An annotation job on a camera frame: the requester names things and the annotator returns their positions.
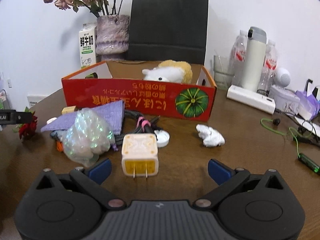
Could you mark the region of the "white thermos bottle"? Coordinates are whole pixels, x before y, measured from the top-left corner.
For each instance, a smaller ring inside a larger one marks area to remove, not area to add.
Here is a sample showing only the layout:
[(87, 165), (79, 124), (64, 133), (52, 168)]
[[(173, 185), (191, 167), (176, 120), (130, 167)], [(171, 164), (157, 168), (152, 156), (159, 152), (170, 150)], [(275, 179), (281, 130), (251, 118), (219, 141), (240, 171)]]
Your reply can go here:
[(240, 85), (246, 90), (257, 91), (264, 65), (266, 42), (267, 36), (263, 29), (250, 27)]

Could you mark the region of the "red artificial rose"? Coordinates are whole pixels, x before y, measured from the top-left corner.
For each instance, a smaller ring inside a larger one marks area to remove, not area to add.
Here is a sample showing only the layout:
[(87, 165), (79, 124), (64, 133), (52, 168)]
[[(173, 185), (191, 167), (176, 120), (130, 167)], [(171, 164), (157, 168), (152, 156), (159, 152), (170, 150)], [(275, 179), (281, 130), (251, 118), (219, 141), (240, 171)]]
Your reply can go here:
[(36, 134), (37, 128), (37, 116), (35, 111), (31, 111), (28, 107), (24, 110), (26, 113), (31, 113), (32, 120), (28, 124), (19, 124), (12, 129), (14, 133), (18, 133), (20, 139), (28, 140), (31, 139)]

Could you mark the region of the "left plastic water bottle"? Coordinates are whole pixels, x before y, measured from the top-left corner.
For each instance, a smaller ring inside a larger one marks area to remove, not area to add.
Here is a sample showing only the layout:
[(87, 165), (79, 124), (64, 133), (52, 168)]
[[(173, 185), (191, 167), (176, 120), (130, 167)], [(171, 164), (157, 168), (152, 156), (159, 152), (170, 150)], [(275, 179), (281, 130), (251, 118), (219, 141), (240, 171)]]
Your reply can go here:
[(229, 57), (229, 69), (233, 73), (232, 85), (235, 86), (240, 86), (246, 56), (246, 45), (247, 32), (240, 30)]

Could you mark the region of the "white tissue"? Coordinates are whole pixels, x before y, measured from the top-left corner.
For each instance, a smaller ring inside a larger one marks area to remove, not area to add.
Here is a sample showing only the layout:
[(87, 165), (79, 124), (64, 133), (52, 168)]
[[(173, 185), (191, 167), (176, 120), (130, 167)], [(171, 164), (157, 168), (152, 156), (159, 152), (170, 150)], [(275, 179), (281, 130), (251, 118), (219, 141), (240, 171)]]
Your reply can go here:
[(196, 125), (196, 130), (203, 141), (203, 145), (206, 147), (217, 147), (225, 144), (222, 134), (210, 126), (198, 124)]

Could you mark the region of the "purple ceramic vase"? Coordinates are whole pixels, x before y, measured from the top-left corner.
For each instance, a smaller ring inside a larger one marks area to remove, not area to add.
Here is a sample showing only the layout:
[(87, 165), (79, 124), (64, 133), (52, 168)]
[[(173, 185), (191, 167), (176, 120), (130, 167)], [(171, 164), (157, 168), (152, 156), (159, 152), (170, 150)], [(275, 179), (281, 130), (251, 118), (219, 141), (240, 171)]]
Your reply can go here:
[(128, 15), (108, 15), (97, 18), (96, 53), (102, 61), (123, 60), (129, 48)]

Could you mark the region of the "right plastic water bottle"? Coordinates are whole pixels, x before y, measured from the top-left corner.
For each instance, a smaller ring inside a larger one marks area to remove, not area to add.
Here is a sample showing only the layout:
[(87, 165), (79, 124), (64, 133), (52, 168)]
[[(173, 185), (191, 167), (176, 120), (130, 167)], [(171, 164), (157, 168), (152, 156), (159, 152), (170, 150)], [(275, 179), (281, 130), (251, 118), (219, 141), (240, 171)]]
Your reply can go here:
[(268, 41), (265, 51), (264, 65), (260, 76), (257, 92), (266, 95), (270, 90), (272, 83), (272, 75), (277, 67), (278, 52), (276, 43), (272, 40)]

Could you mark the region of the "purple knitted pouch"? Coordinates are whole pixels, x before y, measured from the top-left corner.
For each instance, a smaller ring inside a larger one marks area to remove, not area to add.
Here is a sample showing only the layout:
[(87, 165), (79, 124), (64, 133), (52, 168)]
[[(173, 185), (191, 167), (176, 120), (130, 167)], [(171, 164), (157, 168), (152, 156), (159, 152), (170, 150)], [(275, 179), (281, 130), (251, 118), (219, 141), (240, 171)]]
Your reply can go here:
[[(119, 135), (122, 129), (124, 119), (125, 103), (123, 100), (111, 102), (94, 108), (84, 108), (84, 110), (92, 110), (99, 117), (103, 118), (112, 128), (115, 135)], [(67, 113), (59, 116), (57, 119), (41, 128), (41, 132), (67, 130), (74, 123), (76, 115), (80, 111)]]

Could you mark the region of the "iridescent plastic bag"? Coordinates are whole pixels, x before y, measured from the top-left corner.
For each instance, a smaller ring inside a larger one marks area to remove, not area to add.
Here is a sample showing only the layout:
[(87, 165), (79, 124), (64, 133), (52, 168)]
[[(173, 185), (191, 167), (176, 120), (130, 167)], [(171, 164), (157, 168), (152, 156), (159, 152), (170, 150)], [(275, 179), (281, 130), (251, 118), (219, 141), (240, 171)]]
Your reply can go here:
[(75, 123), (62, 136), (63, 152), (84, 167), (95, 164), (110, 149), (117, 150), (111, 126), (92, 110), (81, 110)]

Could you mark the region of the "cream yellow plug adapter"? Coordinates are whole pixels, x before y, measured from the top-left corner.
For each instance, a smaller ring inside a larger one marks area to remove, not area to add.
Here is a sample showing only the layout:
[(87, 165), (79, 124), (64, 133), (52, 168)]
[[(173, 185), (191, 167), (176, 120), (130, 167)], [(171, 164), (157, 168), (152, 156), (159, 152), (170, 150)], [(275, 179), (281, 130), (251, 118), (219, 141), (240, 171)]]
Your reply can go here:
[(125, 135), (121, 155), (121, 166), (126, 176), (148, 178), (158, 174), (158, 147), (155, 134)]

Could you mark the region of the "plastic water bottle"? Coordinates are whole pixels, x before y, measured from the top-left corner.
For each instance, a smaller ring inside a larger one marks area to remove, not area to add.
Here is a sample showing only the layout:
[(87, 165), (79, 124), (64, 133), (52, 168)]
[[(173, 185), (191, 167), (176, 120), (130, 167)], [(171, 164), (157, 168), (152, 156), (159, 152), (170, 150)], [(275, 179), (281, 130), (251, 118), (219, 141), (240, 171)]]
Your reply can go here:
[(272, 75), (277, 67), (278, 52), (276, 43), (272, 40), (268, 41), (265, 51), (264, 65), (260, 76), (257, 92), (266, 95), (270, 90), (272, 83)]
[(233, 73), (232, 85), (235, 86), (240, 86), (246, 56), (246, 45), (247, 32), (240, 30), (229, 57), (229, 69)]

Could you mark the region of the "white round lid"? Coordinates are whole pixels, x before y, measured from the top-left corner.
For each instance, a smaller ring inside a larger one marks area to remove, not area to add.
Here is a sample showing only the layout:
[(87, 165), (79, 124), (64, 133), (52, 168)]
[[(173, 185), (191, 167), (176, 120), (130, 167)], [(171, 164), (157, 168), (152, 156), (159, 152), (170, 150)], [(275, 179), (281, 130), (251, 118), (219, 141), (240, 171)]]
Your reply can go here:
[(157, 147), (164, 148), (168, 145), (170, 140), (170, 134), (165, 130), (154, 130), (157, 139)]

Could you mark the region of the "white and yellow plush sheep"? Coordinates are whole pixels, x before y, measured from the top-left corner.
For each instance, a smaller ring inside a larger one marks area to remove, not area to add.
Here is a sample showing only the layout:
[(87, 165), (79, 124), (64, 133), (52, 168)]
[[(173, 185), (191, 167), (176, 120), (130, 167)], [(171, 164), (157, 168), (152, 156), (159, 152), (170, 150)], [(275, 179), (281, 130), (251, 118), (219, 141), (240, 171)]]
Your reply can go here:
[(185, 61), (166, 60), (153, 69), (143, 69), (145, 81), (190, 84), (193, 78), (191, 65)]

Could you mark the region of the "white green milk carton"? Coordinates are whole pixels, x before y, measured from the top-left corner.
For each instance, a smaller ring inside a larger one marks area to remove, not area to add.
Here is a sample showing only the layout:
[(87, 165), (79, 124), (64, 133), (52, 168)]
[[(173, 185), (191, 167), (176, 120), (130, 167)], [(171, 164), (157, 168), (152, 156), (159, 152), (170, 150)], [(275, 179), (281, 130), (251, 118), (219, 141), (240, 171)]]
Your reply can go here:
[(85, 68), (97, 63), (96, 54), (96, 23), (83, 24), (79, 31), (80, 66)]

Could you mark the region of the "black paper shopping bag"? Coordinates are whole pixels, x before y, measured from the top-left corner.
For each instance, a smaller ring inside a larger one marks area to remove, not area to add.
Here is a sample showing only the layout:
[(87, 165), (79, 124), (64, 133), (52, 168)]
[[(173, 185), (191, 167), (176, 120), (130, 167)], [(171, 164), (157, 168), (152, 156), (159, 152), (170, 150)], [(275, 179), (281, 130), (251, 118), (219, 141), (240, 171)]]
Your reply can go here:
[(204, 64), (209, 0), (132, 0), (130, 61)]

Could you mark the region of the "small wooden block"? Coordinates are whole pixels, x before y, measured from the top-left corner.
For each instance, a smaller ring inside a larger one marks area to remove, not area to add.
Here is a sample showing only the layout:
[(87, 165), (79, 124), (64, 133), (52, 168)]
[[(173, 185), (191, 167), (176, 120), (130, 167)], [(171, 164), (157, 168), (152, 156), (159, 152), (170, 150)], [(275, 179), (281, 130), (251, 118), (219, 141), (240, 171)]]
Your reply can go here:
[(73, 113), (77, 110), (77, 107), (76, 106), (71, 106), (71, 107), (64, 107), (61, 111), (61, 114), (64, 115), (64, 114), (68, 114), (68, 113)]

